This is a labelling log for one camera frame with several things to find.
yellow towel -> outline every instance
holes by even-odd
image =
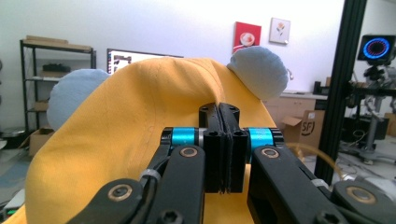
[[[210,59],[133,63],[100,85],[35,155],[25,206],[6,223],[65,223],[104,184],[138,179],[164,127],[198,127],[198,108],[224,102],[241,127],[275,127],[262,101],[226,66]],[[206,194],[204,223],[252,223],[244,193]]]

red poster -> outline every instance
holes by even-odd
[[[233,53],[239,49],[260,45],[262,28],[237,21],[235,23],[235,37],[233,40]]]

framed picture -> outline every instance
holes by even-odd
[[[259,46],[261,35],[262,28],[260,26],[237,21],[233,38],[233,53],[239,49]]]
[[[289,44],[290,21],[271,19],[270,42]]]

light blue pillow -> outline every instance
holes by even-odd
[[[288,70],[280,58],[260,46],[237,50],[227,67],[261,100],[278,97],[288,86]]]
[[[58,130],[108,77],[109,74],[100,69],[79,69],[62,77],[49,96],[49,126],[55,131]]]

cardboard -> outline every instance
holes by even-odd
[[[46,46],[46,47],[52,47],[52,48],[77,49],[77,50],[82,50],[85,52],[90,52],[92,50],[92,48],[90,46],[85,46],[85,45],[65,44],[62,42],[36,40],[36,39],[23,39],[23,44]]]
[[[35,111],[47,111],[49,108],[49,100],[35,102]]]
[[[283,137],[286,143],[303,143],[314,148],[319,147],[324,119],[323,110],[305,110],[302,118],[286,116]]]
[[[41,76],[42,77],[64,77],[69,72],[52,72],[52,71],[42,71]]]
[[[37,36],[37,35],[27,35],[26,39],[28,39],[28,40],[38,40],[38,41],[48,41],[48,42],[57,42],[57,43],[62,43],[62,44],[68,44],[69,43],[65,39],[48,38],[48,37]]]
[[[396,137],[396,114],[385,113],[385,118],[389,119],[387,135]]]
[[[31,133],[29,137],[22,142],[20,148],[29,146],[29,156],[33,157],[37,151],[46,144],[53,134],[54,131],[51,128],[40,128]]]
[[[326,77],[326,84],[325,87],[330,87],[330,83],[332,82],[332,78],[331,77]]]

